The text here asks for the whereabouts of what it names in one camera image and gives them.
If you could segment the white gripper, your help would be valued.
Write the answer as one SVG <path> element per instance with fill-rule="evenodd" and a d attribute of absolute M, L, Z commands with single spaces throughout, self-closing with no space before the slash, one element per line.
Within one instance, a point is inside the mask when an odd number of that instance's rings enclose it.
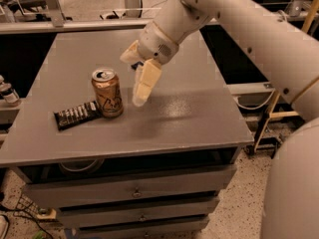
<path fill-rule="evenodd" d="M 155 22 L 148 23 L 135 40 L 120 55 L 126 64 L 134 64 L 140 56 L 146 60 L 138 65 L 133 88 L 133 104 L 142 107 L 148 100 L 161 75 L 161 65 L 167 64 L 178 52 L 179 45 L 172 41 Z"/>

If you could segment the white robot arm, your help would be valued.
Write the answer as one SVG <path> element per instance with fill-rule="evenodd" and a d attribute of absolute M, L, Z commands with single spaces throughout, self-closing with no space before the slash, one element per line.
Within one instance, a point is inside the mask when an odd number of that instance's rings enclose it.
<path fill-rule="evenodd" d="M 122 54 L 137 66 L 142 106 L 180 43 L 216 20 L 304 126 L 276 152 L 263 204 L 261 239 L 319 239 L 319 43 L 252 0 L 167 0 Z"/>

